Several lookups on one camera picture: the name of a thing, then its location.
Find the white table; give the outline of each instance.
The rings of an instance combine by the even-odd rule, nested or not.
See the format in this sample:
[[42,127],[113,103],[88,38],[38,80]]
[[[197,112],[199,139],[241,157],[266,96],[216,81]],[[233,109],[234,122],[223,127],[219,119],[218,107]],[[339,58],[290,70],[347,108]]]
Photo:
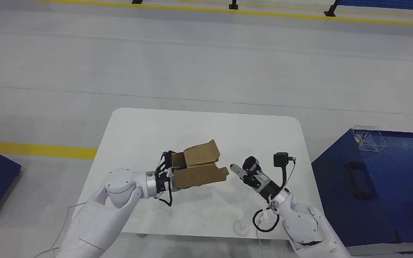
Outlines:
[[[277,184],[281,184],[281,169],[273,167],[273,154],[288,152],[297,157],[287,187],[295,200],[322,208],[303,132],[296,119],[135,108],[120,108],[112,114],[79,203],[87,200],[114,168],[154,170],[163,151],[180,152],[211,139],[215,139],[221,152],[218,167],[229,167],[231,163],[242,166],[253,155]],[[123,232],[256,238],[252,216],[265,205],[264,199],[231,171],[225,182],[181,190],[173,198],[172,207],[155,199],[140,201]],[[270,226],[261,224],[262,228]],[[287,236],[279,225],[273,232],[260,233],[260,238]]]

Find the black handle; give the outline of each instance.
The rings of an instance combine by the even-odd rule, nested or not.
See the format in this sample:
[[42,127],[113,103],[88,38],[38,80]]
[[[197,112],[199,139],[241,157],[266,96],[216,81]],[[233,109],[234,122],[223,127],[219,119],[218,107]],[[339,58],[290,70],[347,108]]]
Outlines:
[[354,197],[356,199],[359,199],[360,201],[366,201],[366,200],[373,199],[373,196],[371,193],[363,192],[357,187],[356,179],[354,178],[352,171],[359,170],[358,164],[356,162],[349,162],[344,166],[344,169],[346,170],[348,180],[350,181],[350,186],[351,186],[351,190],[354,193]]

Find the cardboard flap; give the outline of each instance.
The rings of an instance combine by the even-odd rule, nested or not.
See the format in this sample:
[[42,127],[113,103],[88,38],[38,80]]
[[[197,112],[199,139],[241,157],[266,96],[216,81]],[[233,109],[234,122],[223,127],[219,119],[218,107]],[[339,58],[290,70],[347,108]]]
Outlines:
[[186,167],[185,156],[183,155],[182,152],[172,153],[171,158],[172,158],[172,166],[174,168]]
[[216,162],[218,161],[220,155],[217,144],[214,140],[211,140],[209,143],[187,148],[183,151],[183,153],[185,155],[185,161],[188,168],[194,165]]
[[214,163],[186,168],[174,172],[174,184],[177,188],[201,186],[225,181],[228,175],[227,168],[218,168]]

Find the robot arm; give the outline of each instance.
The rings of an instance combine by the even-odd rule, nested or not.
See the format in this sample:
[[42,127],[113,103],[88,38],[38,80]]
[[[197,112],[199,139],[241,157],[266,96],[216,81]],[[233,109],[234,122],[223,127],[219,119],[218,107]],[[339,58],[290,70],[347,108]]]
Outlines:
[[268,209],[279,214],[289,241],[300,258],[350,258],[324,214],[315,206],[295,203],[293,194],[284,188],[288,161],[295,162],[295,158],[289,157],[287,153],[274,155],[274,166],[283,170],[281,187],[263,173],[255,157],[246,159],[242,168],[232,164],[230,169],[267,201]]
[[[168,176],[168,169],[172,166],[170,153],[163,154],[165,161],[156,171],[136,173],[127,168],[111,171],[105,184],[86,201],[70,223],[56,257],[102,256],[121,233],[139,200],[156,197],[164,191],[171,193],[173,180]],[[108,198],[113,205],[106,204]],[[166,204],[172,204],[172,196]]]

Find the brown cardboard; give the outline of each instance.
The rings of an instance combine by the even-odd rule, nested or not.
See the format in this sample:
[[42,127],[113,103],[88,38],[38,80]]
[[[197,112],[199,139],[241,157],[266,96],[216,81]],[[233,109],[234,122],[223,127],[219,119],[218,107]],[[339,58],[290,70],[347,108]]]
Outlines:
[[215,164],[220,156],[214,140],[196,145],[183,152],[172,154],[174,187],[189,188],[227,179],[227,168],[218,168]]
[[186,165],[190,168],[200,164],[217,162],[219,159],[219,150],[214,140],[187,148],[183,151]]

